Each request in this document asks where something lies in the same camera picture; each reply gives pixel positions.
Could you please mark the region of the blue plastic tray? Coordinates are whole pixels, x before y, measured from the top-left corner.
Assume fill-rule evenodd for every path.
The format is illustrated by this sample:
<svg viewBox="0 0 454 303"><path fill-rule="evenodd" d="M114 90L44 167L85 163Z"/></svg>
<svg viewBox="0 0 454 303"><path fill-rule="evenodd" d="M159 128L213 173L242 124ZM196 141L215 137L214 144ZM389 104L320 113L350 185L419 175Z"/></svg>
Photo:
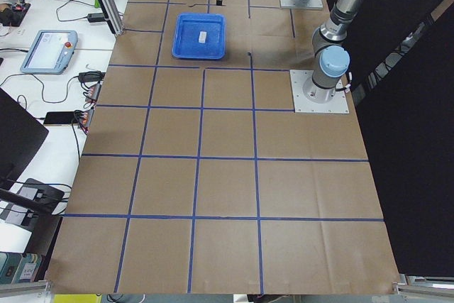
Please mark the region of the blue plastic tray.
<svg viewBox="0 0 454 303"><path fill-rule="evenodd" d="M199 42L206 31L206 42ZM188 60L220 60L226 53L226 18L217 13L181 13L177 17L172 55Z"/></svg>

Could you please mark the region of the blue teach pendant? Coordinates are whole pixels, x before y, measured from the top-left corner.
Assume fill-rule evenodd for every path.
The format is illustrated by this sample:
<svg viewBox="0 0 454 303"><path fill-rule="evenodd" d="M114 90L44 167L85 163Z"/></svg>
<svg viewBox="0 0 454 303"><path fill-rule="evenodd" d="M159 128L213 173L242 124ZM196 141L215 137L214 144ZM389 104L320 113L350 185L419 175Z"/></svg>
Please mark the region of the blue teach pendant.
<svg viewBox="0 0 454 303"><path fill-rule="evenodd" d="M20 71L26 74L61 75L70 63L77 42L76 31L38 31Z"/></svg>

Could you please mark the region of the brown paper table cover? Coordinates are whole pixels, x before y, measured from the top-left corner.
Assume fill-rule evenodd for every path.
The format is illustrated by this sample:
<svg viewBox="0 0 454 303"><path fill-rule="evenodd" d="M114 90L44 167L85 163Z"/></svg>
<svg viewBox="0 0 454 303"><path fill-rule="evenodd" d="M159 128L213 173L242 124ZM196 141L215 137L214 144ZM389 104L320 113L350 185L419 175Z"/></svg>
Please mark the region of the brown paper table cover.
<svg viewBox="0 0 454 303"><path fill-rule="evenodd" d="M172 55L181 13L220 60ZM354 111L294 112L328 11L128 0L46 277L59 294L388 294L398 280Z"/></svg>

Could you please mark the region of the black smartphone on desk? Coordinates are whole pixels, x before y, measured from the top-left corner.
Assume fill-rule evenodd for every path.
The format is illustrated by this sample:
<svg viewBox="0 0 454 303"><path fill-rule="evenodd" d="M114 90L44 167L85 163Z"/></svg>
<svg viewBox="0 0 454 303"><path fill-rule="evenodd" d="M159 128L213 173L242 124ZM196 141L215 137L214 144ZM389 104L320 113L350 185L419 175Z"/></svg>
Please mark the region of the black smartphone on desk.
<svg viewBox="0 0 454 303"><path fill-rule="evenodd" d="M47 112L43 121L44 126L68 126L76 124L77 120L73 111Z"/></svg>

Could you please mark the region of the black monitor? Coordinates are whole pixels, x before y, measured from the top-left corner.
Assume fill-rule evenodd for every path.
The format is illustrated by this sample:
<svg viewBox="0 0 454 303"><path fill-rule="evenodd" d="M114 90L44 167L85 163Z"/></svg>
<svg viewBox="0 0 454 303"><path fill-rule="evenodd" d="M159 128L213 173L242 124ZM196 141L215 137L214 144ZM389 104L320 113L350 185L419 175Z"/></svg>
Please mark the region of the black monitor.
<svg viewBox="0 0 454 303"><path fill-rule="evenodd" d="M1 188L10 190L44 143L49 131L1 90Z"/></svg>

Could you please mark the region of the black power adapter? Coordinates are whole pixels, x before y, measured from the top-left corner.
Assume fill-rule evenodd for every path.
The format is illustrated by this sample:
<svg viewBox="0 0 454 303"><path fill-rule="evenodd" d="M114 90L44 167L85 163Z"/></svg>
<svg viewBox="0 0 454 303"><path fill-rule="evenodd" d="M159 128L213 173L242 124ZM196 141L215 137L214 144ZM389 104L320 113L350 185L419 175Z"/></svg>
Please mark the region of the black power adapter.
<svg viewBox="0 0 454 303"><path fill-rule="evenodd" d="M104 22L106 19L102 13L88 13L87 20L89 23Z"/></svg>

